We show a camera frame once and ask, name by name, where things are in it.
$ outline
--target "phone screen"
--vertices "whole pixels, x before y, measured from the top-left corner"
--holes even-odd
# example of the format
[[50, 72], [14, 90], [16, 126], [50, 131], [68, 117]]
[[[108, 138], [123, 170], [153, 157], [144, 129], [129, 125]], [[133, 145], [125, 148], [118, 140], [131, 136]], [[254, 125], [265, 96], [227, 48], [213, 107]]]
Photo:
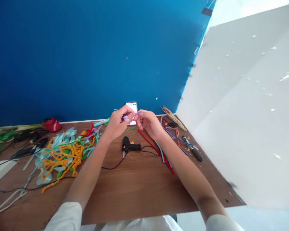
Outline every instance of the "phone screen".
[[[136, 102], [128, 102], [126, 105], [129, 106], [135, 113], [137, 112], [138, 108]], [[130, 122], [129, 125], [136, 125], [136, 121]]]

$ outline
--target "scissors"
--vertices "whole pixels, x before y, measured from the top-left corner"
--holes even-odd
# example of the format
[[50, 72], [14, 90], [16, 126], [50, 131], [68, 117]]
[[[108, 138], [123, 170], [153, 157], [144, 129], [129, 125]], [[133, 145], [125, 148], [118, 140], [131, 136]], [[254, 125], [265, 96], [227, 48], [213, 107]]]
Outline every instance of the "scissors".
[[169, 124], [169, 126], [170, 127], [172, 127], [172, 128], [176, 128], [176, 127], [178, 127], [179, 125], [177, 124], [177, 123], [175, 123], [175, 122], [168, 122], [167, 120], [165, 120], [168, 124]]

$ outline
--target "black cable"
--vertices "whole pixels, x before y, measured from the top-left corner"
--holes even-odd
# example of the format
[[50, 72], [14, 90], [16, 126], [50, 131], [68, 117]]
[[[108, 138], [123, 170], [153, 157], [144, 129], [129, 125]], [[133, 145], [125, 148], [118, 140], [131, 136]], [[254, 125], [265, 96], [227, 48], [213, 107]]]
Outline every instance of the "black cable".
[[[8, 148], [11, 147], [11, 146], [12, 146], [12, 148], [15, 148], [15, 147], [14, 147], [15, 144], [20, 143], [20, 142], [23, 142], [23, 141], [25, 141], [25, 140], [27, 140], [27, 142], [26, 142], [24, 145], [22, 145], [22, 146], [20, 146], [20, 147], [17, 147], [17, 148], [15, 148], [15, 149], [22, 148], [22, 150], [23, 150], [25, 147], [27, 147], [28, 145], [30, 145], [30, 143], [28, 143], [28, 142], [30, 141], [30, 139], [32, 139], [32, 137], [31, 137], [31, 138], [26, 138], [26, 139], [23, 139], [23, 140], [20, 140], [20, 141], [16, 141], [16, 142], [15, 142], [15, 140], [18, 140], [18, 139], [19, 139], [19, 136], [21, 136], [21, 134], [24, 133], [24, 132], [27, 131], [27, 130], [23, 130], [21, 133], [16, 134], [15, 137], [14, 137], [14, 140], [10, 143], [10, 145], [7, 146], [5, 149], [1, 150], [0, 153], [3, 152], [3, 151], [5, 151], [6, 149], [8, 149]], [[49, 133], [48, 130], [45, 130], [45, 129], [43, 129], [43, 128], [37, 128], [37, 129], [33, 130], [33, 132], [38, 133], [38, 135], [36, 136], [36, 140], [39, 140], [42, 136], [44, 136], [44, 135], [46, 135], [46, 134]]]
[[22, 158], [22, 157], [31, 156], [31, 155], [33, 155], [33, 154], [35, 154], [35, 153], [30, 153], [30, 154], [28, 154], [28, 155], [20, 156], [20, 157], [14, 157], [14, 158], [11, 158], [11, 159], [9, 159], [9, 160], [7, 160], [7, 161], [1, 163], [0, 165], [3, 165], [3, 164], [5, 164], [6, 162], [9, 162], [9, 161], [14, 160], [14, 159], [19, 159], [19, 158]]
[[[127, 154], [128, 154], [129, 152], [131, 152], [131, 151], [150, 152], [150, 151], [143, 151], [142, 149], [145, 148], [145, 147], [151, 147], [151, 148], [152, 148], [152, 146], [147, 145], [147, 146], [142, 147], [141, 150], [130, 150], [130, 151], [128, 151], [127, 153], [125, 153], [125, 158], [126, 158]], [[122, 158], [122, 160], [121, 160], [115, 167], [113, 167], [113, 168], [106, 168], [106, 167], [102, 167], [102, 168], [103, 168], [103, 169], [107, 169], [107, 170], [113, 170], [113, 169], [115, 169], [116, 167], [118, 167], [125, 158]]]
[[27, 142], [24, 144], [24, 145], [22, 145], [22, 146], [20, 146], [20, 147], [15, 147], [15, 144], [18, 144], [18, 143], [20, 143], [20, 142], [16, 142], [16, 143], [14, 143], [13, 145], [12, 145], [12, 148], [14, 148], [14, 149], [18, 149], [18, 148], [22, 148], [22, 147], [26, 147], [26, 146], [28, 146], [28, 142], [30, 142], [29, 140], [27, 140]]
[[[151, 147], [151, 148], [152, 148], [152, 146], [147, 145], [147, 146], [142, 147], [140, 151], [152, 153], [153, 155], [155, 155], [155, 156], [157, 156], [157, 157], [159, 156], [159, 155], [156, 155], [156, 154], [154, 154], [153, 152], [150, 152], [150, 151], [143, 151], [142, 149], [145, 148], [145, 147]], [[131, 152], [131, 151], [138, 151], [138, 150], [130, 150], [130, 151], [128, 151], [128, 152], [125, 154], [125, 157], [126, 157], [126, 155], [127, 155], [129, 152]], [[122, 160], [121, 160], [114, 168], [106, 168], [106, 167], [102, 167], [102, 168], [103, 168], [103, 169], [107, 169], [107, 170], [115, 169], [116, 167], [118, 167], [118, 166], [121, 164], [121, 162], [122, 162], [124, 159], [125, 159], [125, 158], [122, 158]], [[66, 176], [66, 177], [61, 178], [61, 180], [62, 180], [62, 179], [68, 179], [68, 178], [74, 178], [74, 177], [72, 177], [72, 176]], [[41, 185], [41, 186], [38, 186], [38, 187], [32, 188], [32, 189], [29, 189], [29, 188], [26, 188], [26, 187], [25, 187], [25, 188], [24, 188], [24, 187], [22, 187], [22, 188], [15, 188], [15, 189], [12, 189], [12, 190], [9, 190], [9, 191], [5, 191], [5, 190], [1, 190], [1, 189], [0, 189], [0, 193], [9, 193], [9, 192], [15, 191], [15, 190], [17, 190], [17, 189], [24, 189], [24, 190], [27, 190], [27, 191], [33, 191], [33, 190], [36, 190], [36, 189], [43, 188], [43, 187], [45, 187], [45, 186], [47, 186], [47, 185], [50, 185], [50, 184], [52, 184], [52, 183], [54, 183], [54, 182], [56, 182], [56, 181], [57, 181], [57, 180], [54, 180], [54, 181], [52, 181], [52, 182], [49, 182], [49, 183], [47, 183], [47, 184], [43, 184], [43, 185]]]
[[[62, 179], [68, 179], [68, 178], [75, 178], [75, 177], [66, 176], [66, 177], [61, 178], [61, 180], [62, 180]], [[1, 193], [9, 193], [9, 192], [15, 191], [15, 190], [17, 190], [17, 189], [24, 189], [24, 190], [27, 190], [27, 191], [33, 191], [33, 190], [36, 190], [36, 189], [44, 188], [45, 186], [50, 185], [50, 184], [52, 184], [52, 183], [54, 183], [54, 182], [56, 182], [56, 181], [57, 181], [57, 180], [54, 180], [54, 181], [52, 181], [52, 182], [49, 182], [49, 183], [47, 183], [47, 184], [43, 184], [43, 185], [38, 186], [38, 187], [33, 188], [33, 189], [28, 189], [28, 188], [22, 187], [22, 188], [15, 188], [15, 189], [12, 189], [12, 190], [9, 190], [9, 191], [4, 191], [4, 190], [1, 190], [1, 189], [0, 189], [0, 192], [1, 192]]]

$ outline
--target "hand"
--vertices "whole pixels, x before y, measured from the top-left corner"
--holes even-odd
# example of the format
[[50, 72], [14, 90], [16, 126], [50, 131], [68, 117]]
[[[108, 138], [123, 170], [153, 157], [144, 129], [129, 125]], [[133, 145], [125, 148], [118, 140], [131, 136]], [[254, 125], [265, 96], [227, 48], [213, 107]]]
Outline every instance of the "hand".
[[[122, 121], [122, 117], [127, 113], [129, 113], [129, 115], [127, 116], [129, 121]], [[111, 141], [113, 141], [115, 138], [122, 135], [122, 133], [126, 130], [128, 124], [132, 121], [134, 116], [135, 112], [126, 105], [121, 107], [118, 111], [114, 111], [111, 114], [106, 130], [102, 136], [107, 137]]]
[[139, 111], [142, 112], [139, 113], [139, 116], [135, 116], [134, 119], [136, 120], [136, 124], [140, 130], [145, 129], [149, 136], [157, 142], [167, 135], [153, 112], [146, 110]]

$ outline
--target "wooden table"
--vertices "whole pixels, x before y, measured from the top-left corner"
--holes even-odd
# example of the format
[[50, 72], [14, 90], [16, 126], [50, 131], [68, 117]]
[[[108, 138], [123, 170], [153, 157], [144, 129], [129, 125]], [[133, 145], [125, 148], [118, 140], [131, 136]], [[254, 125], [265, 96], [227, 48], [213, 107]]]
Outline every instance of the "wooden table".
[[[91, 128], [90, 122], [63, 124], [62, 131], [74, 127], [79, 133]], [[180, 137], [190, 137], [190, 142], [195, 143], [194, 138], [179, 129]], [[154, 141], [146, 131], [145, 137], [154, 145]], [[137, 128], [128, 131], [117, 138], [107, 151], [103, 166], [112, 168], [122, 159], [122, 141], [124, 136], [130, 141], [141, 146], [148, 145], [138, 132]], [[0, 154], [0, 160], [9, 159], [17, 150], [8, 148]], [[187, 152], [189, 158], [206, 176], [212, 185], [217, 197], [225, 207], [244, 205], [236, 196], [234, 190], [216, 170], [200, 148], [203, 162], [194, 159], [191, 152]], [[29, 174], [34, 170], [31, 162], [25, 171], [22, 171], [29, 157], [20, 158], [19, 162], [0, 180], [1, 190], [11, 190], [23, 187]], [[36, 174], [28, 185], [35, 188]], [[50, 187], [43, 194], [41, 189], [27, 191], [9, 209], [0, 213], [0, 230], [42, 230], [48, 221], [62, 204], [67, 191], [74, 179], [62, 179], [57, 185]], [[5, 201], [12, 192], [0, 193], [0, 204]], [[177, 175], [173, 175], [161, 157], [151, 153], [134, 151], [128, 153], [127, 157], [114, 170], [102, 169], [100, 177], [92, 196], [84, 210], [82, 224], [95, 224], [119, 220], [136, 219], [142, 217], [153, 217], [165, 214], [177, 214], [183, 212], [197, 211], [198, 208], [188, 192], [185, 190]]]

